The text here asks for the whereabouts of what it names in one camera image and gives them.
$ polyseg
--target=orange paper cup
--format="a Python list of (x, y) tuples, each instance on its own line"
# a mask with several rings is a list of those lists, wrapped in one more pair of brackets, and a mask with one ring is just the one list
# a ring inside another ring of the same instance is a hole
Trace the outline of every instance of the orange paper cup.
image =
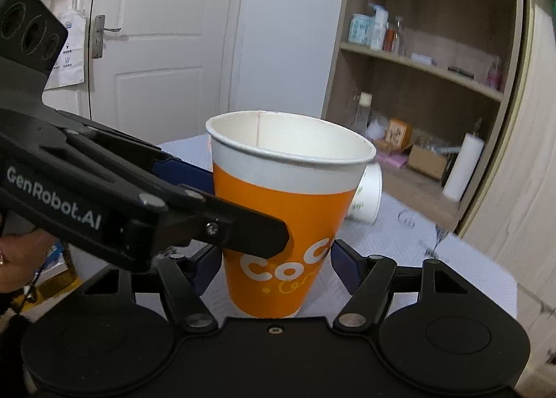
[(216, 195), (282, 219), (290, 232), (268, 260), (224, 250), (230, 297), (249, 316), (293, 316), (376, 149), (351, 130), (296, 114), (228, 113), (206, 128)]

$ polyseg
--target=wooden cabinet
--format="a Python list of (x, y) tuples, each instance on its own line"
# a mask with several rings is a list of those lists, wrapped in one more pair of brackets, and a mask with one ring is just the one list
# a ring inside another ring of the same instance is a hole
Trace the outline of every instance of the wooden cabinet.
[[(405, 56), (348, 43), (353, 14), (368, 3), (384, 6), (390, 22), (405, 24)], [(372, 109), (404, 120), (459, 145), (477, 120), (486, 146), (461, 202), (444, 198), (438, 181), (409, 169), (384, 167), (384, 191), (453, 230), (468, 208), (487, 168), (512, 97), (523, 23), (523, 0), (343, 0), (323, 117), (349, 126), (355, 97), (373, 94)], [(417, 63), (425, 54), (436, 66)], [(501, 89), (486, 86), (495, 57), (502, 61)], [(448, 71), (455, 66), (474, 79)]]
[(496, 173), (463, 239), (519, 283), (518, 321), (531, 341), (518, 383), (526, 398), (556, 396), (556, 38), (552, 0), (529, 0), (518, 100)]

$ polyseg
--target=plastic bottle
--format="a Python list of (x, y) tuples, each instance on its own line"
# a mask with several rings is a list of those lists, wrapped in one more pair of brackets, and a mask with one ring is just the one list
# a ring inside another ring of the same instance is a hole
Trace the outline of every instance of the plastic bottle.
[(392, 53), (399, 56), (405, 56), (405, 35), (404, 35), (404, 17), (396, 15), (394, 18), (394, 42), (392, 44)]
[(375, 24), (370, 36), (369, 47), (373, 50), (382, 50), (384, 38), (386, 37), (388, 11), (379, 5), (373, 5), (375, 10)]
[(357, 112), (355, 113), (355, 120), (353, 122), (352, 130), (361, 136), (365, 135), (367, 131), (367, 124), (369, 123), (369, 114), (371, 112), (371, 102), (373, 96), (367, 92), (361, 92), (359, 96), (359, 104), (357, 105)]
[(492, 67), (488, 71), (488, 76), (486, 78), (486, 85), (491, 89), (500, 90), (500, 85), (502, 84), (502, 70), (500, 58), (496, 56)]

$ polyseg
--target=screw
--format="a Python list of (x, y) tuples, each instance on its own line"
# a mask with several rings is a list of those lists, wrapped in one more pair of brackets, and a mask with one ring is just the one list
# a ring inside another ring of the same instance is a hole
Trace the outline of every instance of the screw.
[(270, 326), (268, 328), (268, 332), (271, 335), (280, 335), (281, 333), (284, 333), (284, 329), (280, 326)]
[(197, 199), (198, 201), (204, 201), (204, 200), (205, 200), (205, 198), (204, 198), (201, 194), (196, 193), (195, 191), (192, 191), (192, 190), (190, 190), (190, 189), (186, 189), (186, 190), (185, 190), (185, 193), (186, 193), (189, 197), (194, 198), (194, 199)]
[(208, 236), (213, 237), (218, 234), (218, 224), (216, 222), (209, 222), (205, 226), (205, 232)]
[(212, 324), (214, 319), (207, 314), (192, 314), (185, 317), (185, 323), (190, 327), (203, 328)]
[(148, 193), (139, 194), (139, 200), (144, 206), (152, 206), (154, 208), (163, 208), (166, 205), (160, 197)]
[(361, 327), (367, 322), (367, 318), (360, 314), (343, 314), (338, 322), (344, 327)]

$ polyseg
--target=table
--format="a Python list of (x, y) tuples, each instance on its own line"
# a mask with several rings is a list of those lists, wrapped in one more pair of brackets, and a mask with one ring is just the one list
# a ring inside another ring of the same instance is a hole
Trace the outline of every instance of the table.
[[(212, 170), (208, 135), (172, 141), (160, 147), (188, 163)], [(508, 314), (514, 318), (517, 315), (517, 283), (508, 271), (386, 193), (383, 193), (374, 224), (347, 219), (336, 237), (362, 255), (384, 255), (401, 266), (420, 267), (424, 259), (438, 258)], [(185, 253), (193, 254), (201, 246), (199, 242), (192, 242), (185, 248)], [(219, 324), (227, 316), (239, 316), (228, 296), (223, 268), (201, 298)], [(349, 298), (327, 257), (297, 316), (325, 316), (332, 322)], [(390, 312), (416, 299), (417, 293), (396, 293)]]

